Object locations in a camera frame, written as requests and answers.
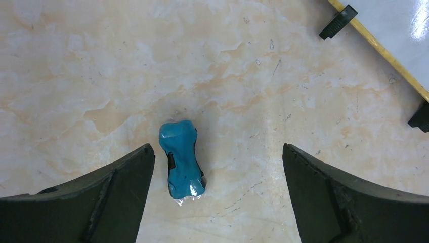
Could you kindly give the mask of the whiteboard with yellow frame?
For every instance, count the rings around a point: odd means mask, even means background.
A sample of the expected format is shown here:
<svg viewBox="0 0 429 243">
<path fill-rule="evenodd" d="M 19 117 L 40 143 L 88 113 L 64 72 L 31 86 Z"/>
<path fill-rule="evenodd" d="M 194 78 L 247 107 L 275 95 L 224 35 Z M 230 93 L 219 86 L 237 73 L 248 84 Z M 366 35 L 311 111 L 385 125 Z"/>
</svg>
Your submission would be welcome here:
<svg viewBox="0 0 429 243">
<path fill-rule="evenodd" d="M 357 11 L 350 24 L 428 99 L 428 1 L 330 1 Z"/>
</svg>

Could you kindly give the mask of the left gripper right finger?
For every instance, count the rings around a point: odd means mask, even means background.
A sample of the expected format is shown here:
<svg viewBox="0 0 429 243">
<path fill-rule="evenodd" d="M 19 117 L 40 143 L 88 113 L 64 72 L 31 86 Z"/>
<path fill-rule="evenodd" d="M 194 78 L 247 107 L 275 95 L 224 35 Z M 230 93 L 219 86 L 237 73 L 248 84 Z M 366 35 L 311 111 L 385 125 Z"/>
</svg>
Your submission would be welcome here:
<svg viewBox="0 0 429 243">
<path fill-rule="evenodd" d="M 428 197 L 384 187 L 291 144 L 282 153 L 302 242 L 428 242 Z"/>
</svg>

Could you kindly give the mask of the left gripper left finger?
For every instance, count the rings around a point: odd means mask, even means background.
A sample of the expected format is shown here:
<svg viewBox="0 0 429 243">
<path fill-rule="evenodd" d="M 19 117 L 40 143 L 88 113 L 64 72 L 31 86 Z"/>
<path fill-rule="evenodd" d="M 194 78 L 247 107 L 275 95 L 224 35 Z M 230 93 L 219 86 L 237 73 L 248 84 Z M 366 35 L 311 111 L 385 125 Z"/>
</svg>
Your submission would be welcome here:
<svg viewBox="0 0 429 243">
<path fill-rule="evenodd" d="M 145 144 L 37 194 L 1 198 L 1 242 L 135 242 L 154 163 Z"/>
</svg>

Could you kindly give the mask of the blue whiteboard eraser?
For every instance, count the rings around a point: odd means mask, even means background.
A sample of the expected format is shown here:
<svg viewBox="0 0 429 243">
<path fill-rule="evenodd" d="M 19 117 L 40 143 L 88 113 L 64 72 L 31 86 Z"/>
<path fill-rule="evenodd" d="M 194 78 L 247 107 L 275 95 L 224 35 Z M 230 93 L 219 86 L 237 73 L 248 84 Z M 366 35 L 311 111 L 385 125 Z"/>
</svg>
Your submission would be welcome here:
<svg viewBox="0 0 429 243">
<path fill-rule="evenodd" d="M 163 124 L 159 129 L 159 144 L 167 156 L 168 190 L 172 199 L 199 199 L 206 190 L 204 173 L 195 155 L 197 130 L 190 120 Z"/>
</svg>

